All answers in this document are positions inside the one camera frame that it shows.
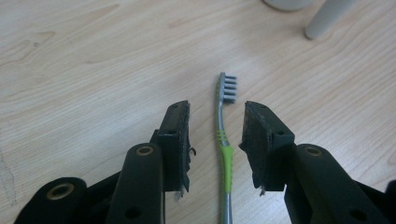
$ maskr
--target wooden table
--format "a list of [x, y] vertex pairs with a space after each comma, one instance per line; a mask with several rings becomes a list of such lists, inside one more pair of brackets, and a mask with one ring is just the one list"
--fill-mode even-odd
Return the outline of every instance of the wooden table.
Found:
[[90, 186], [120, 170], [166, 108], [191, 103], [191, 191], [166, 194], [168, 223], [218, 223], [218, 74], [238, 77], [224, 110], [235, 146], [234, 223], [290, 222], [283, 192], [259, 197], [241, 141], [244, 102], [270, 106], [296, 144], [327, 148], [352, 178], [396, 178], [396, 4], [359, 1], [325, 36], [304, 27], [323, 1], [282, 13], [262, 1], [0, 3], [0, 223], [44, 184]]

